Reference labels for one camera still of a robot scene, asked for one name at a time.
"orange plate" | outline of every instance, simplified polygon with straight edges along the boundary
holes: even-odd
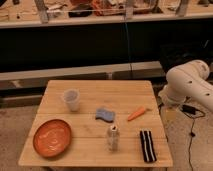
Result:
[[[62,153],[71,142],[71,128],[63,120],[54,119],[42,124],[33,138],[33,146],[43,157]]]

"gray floor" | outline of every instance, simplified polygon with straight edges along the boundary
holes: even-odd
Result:
[[[197,119],[194,126],[196,136],[193,138],[191,153],[194,171],[213,170],[213,114],[206,111],[196,103],[193,105],[206,112],[205,118]],[[18,159],[24,146],[25,139],[34,120],[38,106],[25,107],[6,107],[0,109],[0,170],[5,171],[24,171],[43,170],[39,167],[20,167]],[[188,162],[189,132],[192,120],[187,118],[179,111],[162,108],[162,120],[164,121],[165,131],[174,167],[168,171],[190,171]],[[69,170],[65,168],[54,168],[55,170]],[[89,170],[118,170],[118,169],[89,169]]]

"white cup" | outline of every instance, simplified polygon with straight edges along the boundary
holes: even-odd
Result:
[[[76,89],[69,89],[63,92],[62,100],[72,112],[79,109],[79,91]]]

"orange carrot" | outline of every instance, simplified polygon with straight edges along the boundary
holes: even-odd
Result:
[[[138,110],[136,110],[131,115],[129,115],[128,118],[127,118],[127,120],[131,121],[131,120],[137,118],[138,116],[144,114],[146,112],[146,110],[147,110],[146,108],[140,107]]]

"table surface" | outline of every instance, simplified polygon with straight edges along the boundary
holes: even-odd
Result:
[[[67,89],[80,91],[80,109],[71,113],[61,100]],[[128,122],[127,117],[137,108],[152,109]],[[111,123],[95,120],[97,108],[114,111],[120,131],[118,150],[111,152],[106,131]],[[73,139],[69,148],[58,157],[45,159],[33,148],[33,136],[44,122],[62,119],[70,124]],[[152,131],[157,162],[143,160],[139,138],[141,129]],[[149,81],[69,81],[51,80],[48,83],[32,128],[27,137],[19,165],[70,167],[171,167],[172,157],[159,115],[156,99]]]

